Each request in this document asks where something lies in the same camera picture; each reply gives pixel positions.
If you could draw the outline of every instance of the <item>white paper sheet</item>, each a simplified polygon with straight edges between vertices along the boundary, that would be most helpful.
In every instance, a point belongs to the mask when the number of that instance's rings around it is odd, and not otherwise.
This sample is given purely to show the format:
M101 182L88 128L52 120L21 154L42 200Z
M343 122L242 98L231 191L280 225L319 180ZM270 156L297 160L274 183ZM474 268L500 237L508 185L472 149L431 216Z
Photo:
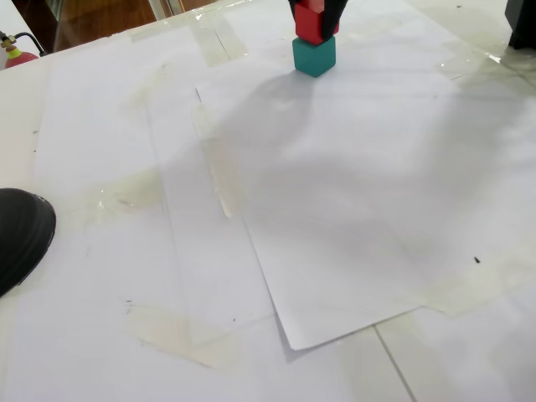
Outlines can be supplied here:
M246 223L294 349L406 312L416 305L401 297L420 286L362 176L431 95L412 90L418 75L341 76L314 81L261 59L198 87L214 107L208 136L234 161ZM405 101L410 90L414 102Z
M533 232L526 85L452 81L438 66L456 38L395 4L398 25L318 80L260 57L198 86L295 349L407 311L401 294Z

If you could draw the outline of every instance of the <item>tape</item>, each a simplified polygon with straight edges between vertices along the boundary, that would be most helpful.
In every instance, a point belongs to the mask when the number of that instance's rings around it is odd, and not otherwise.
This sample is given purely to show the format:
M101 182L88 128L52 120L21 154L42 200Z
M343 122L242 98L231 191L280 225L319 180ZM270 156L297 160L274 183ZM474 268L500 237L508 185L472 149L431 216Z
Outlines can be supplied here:
M407 383L416 400L452 402L461 400L449 380L436 352L427 345L412 313L405 313L374 325L387 352L399 368L401 380Z
M210 332L216 330L160 307L133 306L126 316L126 331L131 336L165 353L220 371L232 371L239 366L240 348L235 335L226 334L216 341L194 347L189 335L192 325Z
M449 276L409 299L450 317L480 307L536 279L536 241Z
M220 9L196 13L190 29L209 67L248 54Z
M197 106L192 111L193 123L201 138L203 150L210 175L214 182L214 190L225 216L228 218L240 213L244 203L244 191L235 162L230 155L223 138L209 119L204 106Z

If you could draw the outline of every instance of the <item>stacked blocks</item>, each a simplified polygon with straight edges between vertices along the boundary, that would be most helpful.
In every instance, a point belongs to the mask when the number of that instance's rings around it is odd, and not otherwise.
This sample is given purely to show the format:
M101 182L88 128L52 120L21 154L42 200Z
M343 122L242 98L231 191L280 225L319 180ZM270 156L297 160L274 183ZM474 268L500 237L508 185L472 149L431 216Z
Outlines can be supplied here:
M335 65L335 38L322 40L324 0L301 0L296 3L296 35L292 41L296 70L313 77L322 75Z

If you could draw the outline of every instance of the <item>floor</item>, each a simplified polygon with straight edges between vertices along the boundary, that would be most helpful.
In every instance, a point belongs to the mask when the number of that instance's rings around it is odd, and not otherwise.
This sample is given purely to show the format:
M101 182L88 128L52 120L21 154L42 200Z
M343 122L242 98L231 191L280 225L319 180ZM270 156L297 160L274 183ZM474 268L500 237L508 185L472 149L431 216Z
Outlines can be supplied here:
M147 0L64 0L55 51L154 21Z
M214 0L178 0L183 12ZM49 53L156 21L148 0L13 0L17 10ZM161 0L172 11L168 0Z

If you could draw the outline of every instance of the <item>white table surface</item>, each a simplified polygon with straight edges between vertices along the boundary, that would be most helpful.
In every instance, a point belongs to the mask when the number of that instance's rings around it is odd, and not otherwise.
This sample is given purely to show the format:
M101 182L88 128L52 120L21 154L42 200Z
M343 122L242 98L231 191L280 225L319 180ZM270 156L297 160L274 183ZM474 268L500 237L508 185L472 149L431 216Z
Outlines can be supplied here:
M282 23L281 38L273 34L277 26L270 32L256 29L259 25L266 26L262 20L270 22L270 18L281 13L281 5L274 8L273 14L255 12L255 7L271 10L271 6L266 6L268 1L224 10L226 21L251 53L270 52L277 40L292 37L290 13ZM482 47L504 49L504 42L508 41L504 1L408 0L407 3L480 54ZM400 15L389 15L389 10L382 10L381 2L377 4L378 19L354 32L345 33L341 29L340 42L355 40L356 34L360 40L366 40L368 35L404 23ZM214 19L220 18L221 10L217 6L205 10L200 20L211 13ZM353 14L346 17L348 25L351 18L356 18ZM34 157L40 152L38 138L43 109L54 107L45 105L51 69L65 69L70 60L83 53L94 52L98 57L118 42L126 59L146 56L145 44L151 45L155 59L166 59L173 42L181 39L180 45L173 48L174 57L182 55L207 61L199 41L194 40L199 31L189 28L189 18L192 14L186 13L0 72L3 88L0 187L44 188L42 183L35 182L40 176L39 170L34 172ZM464 57L463 51L458 54ZM195 85L195 82L188 83L190 75L210 74L210 69L217 68L196 63L184 69L179 81L184 88ZM532 69L523 73L531 79ZM74 71L70 79L82 83L83 74ZM190 104L185 99L183 102L183 107L180 103L174 106L177 112L173 118L178 121L190 118ZM160 161L165 163L169 157L167 149L179 145L173 141L166 146L161 143L156 150ZM59 164L69 161L61 155L58 159ZM167 172L173 173L173 166ZM164 181L171 178L162 175ZM208 176L197 179L200 195L192 200L211 196L213 189ZM218 295L216 300L223 307L217 308L206 296L196 298L196 294L213 290L210 280L219 278L219 274L207 270L198 278L188 269L188 264L182 264L177 271L177 258L181 262L189 258L194 263L194 251L202 254L202 250L185 249L178 257L174 256L177 246L173 237L162 231L167 224L166 205L173 195L168 194L167 201L158 199L121 219L88 226L84 224L87 211L83 205L71 209L72 205L62 204L61 188L43 191L46 192L43 195L59 206L58 234L41 266L22 286L0 300L0 400L526 401L536 398L533 381L536 353L531 345L536 335L531 319L536 313L532 307L534 284L456 319L420 309L320 348L297 353L288 348L264 283L257 281L252 286L259 316L253 321L244 318L240 325L230 323L231 330L223 337L210 339L203 356L204 362L209 361L213 366L209 368L180 353L140 342L128 330L132 309L147 308L155 316L166 310L181 317L184 298L189 302L188 317L181 320L187 320L193 328L207 320L224 325L222 317L232 317L235 313L237 317L247 316L248 310L241 306L247 301L237 302L229 294L244 291L249 283L235 285L229 293ZM206 210L214 211L214 217L210 218L218 222L224 219L217 201L207 200ZM176 214L174 219L184 216ZM243 248L240 228L221 230L222 234L234 236L235 242L228 241L225 247L233 248L249 264L245 255L251 251ZM129 235L117 241L125 234ZM179 239L180 236L185 236L185 241L188 238L187 233L180 234ZM111 240L113 248L108 246ZM139 251L147 244L152 245L152 254ZM150 261L157 255L162 258L151 265ZM258 277L255 274L251 280L256 281ZM182 281L190 285L189 289L184 289Z

